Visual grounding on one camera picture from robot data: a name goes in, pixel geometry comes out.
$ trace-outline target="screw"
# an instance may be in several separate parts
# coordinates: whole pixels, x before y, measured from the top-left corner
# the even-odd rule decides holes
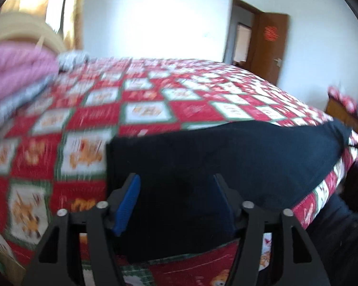
[[[283,214],[287,217],[292,217],[294,215],[291,209],[283,210]]]
[[[67,209],[61,209],[61,210],[57,211],[57,216],[62,217],[62,216],[65,216],[67,213],[68,213]]]
[[[243,207],[245,209],[253,209],[255,207],[255,205],[253,204],[253,202],[250,201],[244,201],[243,202]]]
[[[97,208],[104,209],[105,207],[108,207],[108,203],[106,201],[100,201],[97,203]]]

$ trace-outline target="beige curved headboard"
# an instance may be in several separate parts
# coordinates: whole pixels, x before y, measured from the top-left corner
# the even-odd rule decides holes
[[[0,14],[0,42],[42,43],[56,54],[66,51],[62,38],[37,16],[22,12]]]

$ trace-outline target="wooden door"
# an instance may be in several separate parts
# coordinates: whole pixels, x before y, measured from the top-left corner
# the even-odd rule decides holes
[[[254,54],[249,71],[273,85],[283,63],[288,25],[287,14],[261,13],[255,40],[251,40],[249,50],[252,46]]]

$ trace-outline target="bed sheet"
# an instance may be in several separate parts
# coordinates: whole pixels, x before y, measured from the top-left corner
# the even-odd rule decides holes
[[[113,136],[253,119],[292,127],[332,118],[249,71],[212,61],[99,59],[60,74],[0,131],[0,250],[26,266],[58,209],[82,211],[106,198],[104,147]],[[350,141],[358,141],[354,132]],[[325,180],[293,208],[303,227],[357,158],[356,149],[346,149]],[[85,235],[80,241],[90,285]],[[268,265],[270,243],[266,234],[261,268]],[[119,264],[134,286],[223,285],[235,251],[232,242],[202,255]]]

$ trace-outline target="red door decoration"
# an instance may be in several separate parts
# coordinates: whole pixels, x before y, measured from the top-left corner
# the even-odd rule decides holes
[[[264,31],[264,38],[267,41],[274,42],[278,39],[279,35],[277,34],[277,27],[267,26]]]

